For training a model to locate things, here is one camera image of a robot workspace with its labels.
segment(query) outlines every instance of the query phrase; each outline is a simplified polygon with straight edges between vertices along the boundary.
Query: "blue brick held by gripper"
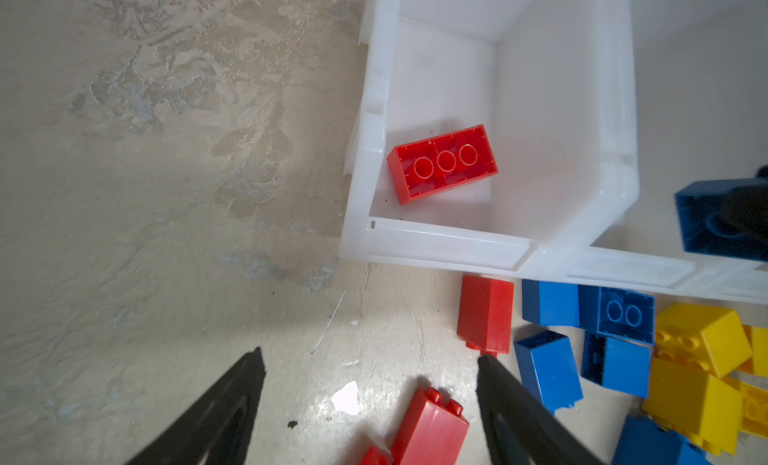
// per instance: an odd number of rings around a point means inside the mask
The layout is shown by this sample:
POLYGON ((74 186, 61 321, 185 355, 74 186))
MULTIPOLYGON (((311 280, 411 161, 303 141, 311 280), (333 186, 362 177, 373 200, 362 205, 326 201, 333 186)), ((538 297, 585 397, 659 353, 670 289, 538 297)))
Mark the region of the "blue brick held by gripper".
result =
POLYGON ((515 342, 520 376, 551 413, 571 408, 584 398, 571 340, 551 330, 515 342))
POLYGON ((648 398, 651 355, 644 345, 587 332, 581 376, 610 390, 648 398))
POLYGON ((694 182, 674 196, 683 249, 691 253, 768 261, 768 244, 720 218, 725 197, 736 187, 765 185, 765 179, 694 182))
POLYGON ((612 465, 709 465, 705 451, 651 419, 627 417, 612 465))
POLYGON ((581 328, 609 337, 654 344, 656 298, 619 288, 578 287, 581 328))
POLYGON ((523 280, 523 319, 545 327, 578 327, 578 285, 523 280))

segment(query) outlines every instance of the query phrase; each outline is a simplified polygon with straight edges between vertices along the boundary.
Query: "white spot on floor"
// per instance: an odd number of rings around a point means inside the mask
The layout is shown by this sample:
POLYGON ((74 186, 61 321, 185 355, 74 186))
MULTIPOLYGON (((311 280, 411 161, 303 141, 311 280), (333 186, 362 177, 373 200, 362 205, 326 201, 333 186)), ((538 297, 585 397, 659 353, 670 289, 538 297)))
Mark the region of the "white spot on floor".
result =
POLYGON ((344 388, 337 393, 334 393, 331 397, 331 402, 333 402, 336 411, 348 413, 349 415, 360 413, 360 404, 357 403, 357 392, 359 391, 357 382, 351 381, 344 385, 344 388))

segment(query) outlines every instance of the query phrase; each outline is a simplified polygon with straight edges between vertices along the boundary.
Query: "concrete floor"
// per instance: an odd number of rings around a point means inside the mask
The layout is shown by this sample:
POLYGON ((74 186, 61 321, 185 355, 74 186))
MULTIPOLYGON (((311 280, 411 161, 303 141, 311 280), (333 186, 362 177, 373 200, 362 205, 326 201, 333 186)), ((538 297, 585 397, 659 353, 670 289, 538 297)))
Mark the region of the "concrete floor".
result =
MULTIPOLYGON (((256 345, 249 463, 356 464, 426 382, 488 462, 460 275, 335 258, 362 1, 0 0, 4 463, 122 463, 256 345)), ((583 386, 557 416, 610 460, 638 401, 583 386)))

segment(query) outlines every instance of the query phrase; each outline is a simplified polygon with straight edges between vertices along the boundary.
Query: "white container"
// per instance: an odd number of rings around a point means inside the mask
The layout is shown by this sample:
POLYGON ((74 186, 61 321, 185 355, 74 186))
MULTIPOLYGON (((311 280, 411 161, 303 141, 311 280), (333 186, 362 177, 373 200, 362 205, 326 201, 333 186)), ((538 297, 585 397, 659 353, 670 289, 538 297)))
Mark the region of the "white container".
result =
POLYGON ((762 0, 366 0, 340 256, 768 303, 759 264, 683 251, 674 208, 768 163, 765 23, 762 0), (400 206, 392 148, 478 124, 498 175, 400 206))

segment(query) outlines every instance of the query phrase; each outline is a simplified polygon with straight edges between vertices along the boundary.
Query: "toy brick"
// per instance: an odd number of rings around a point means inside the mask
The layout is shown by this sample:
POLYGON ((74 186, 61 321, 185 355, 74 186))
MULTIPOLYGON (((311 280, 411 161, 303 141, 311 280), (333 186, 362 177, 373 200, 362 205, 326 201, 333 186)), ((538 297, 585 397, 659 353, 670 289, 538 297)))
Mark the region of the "toy brick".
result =
POLYGON ((707 465, 706 452, 651 419, 627 417, 612 465, 707 465))
POLYGON ((392 465, 392 461, 387 458, 383 451, 371 446, 360 465, 392 465))
POLYGON ((397 465, 453 465, 464 444, 469 422, 456 401, 442 404, 434 388, 421 389, 411 400, 392 445, 397 465))
POLYGON ((510 281, 464 275, 457 335, 474 350, 494 356, 508 354, 513 300, 514 284, 510 281))
POLYGON ((656 298, 619 288, 578 287, 581 328, 654 344, 656 298))
POLYGON ((768 328, 744 325, 744 333, 752 347, 752 357, 737 370, 757 377, 768 377, 768 328))
POLYGON ((578 285, 523 280, 523 319, 545 327, 578 327, 578 285))
POLYGON ((768 391, 734 378, 725 377, 723 380, 738 390, 744 399, 741 431, 768 438, 768 391))
POLYGON ((727 308, 677 303, 656 317, 656 352, 725 377, 752 355, 738 314, 727 308))
POLYGON ((726 196, 736 187, 764 185, 768 180, 707 180, 675 194, 683 248, 691 253, 768 261, 768 245, 720 218, 726 196))
POLYGON ((397 146, 386 162, 400 205, 498 173, 483 125, 397 146))
POLYGON ((581 376, 610 390, 648 397, 651 350, 643 345, 587 332, 581 376))
POLYGON ((654 358, 643 410, 664 428, 715 455, 733 455, 741 428, 741 393, 705 371, 654 358))
POLYGON ((551 413, 584 398, 571 340, 551 330, 514 343, 525 388, 551 413))

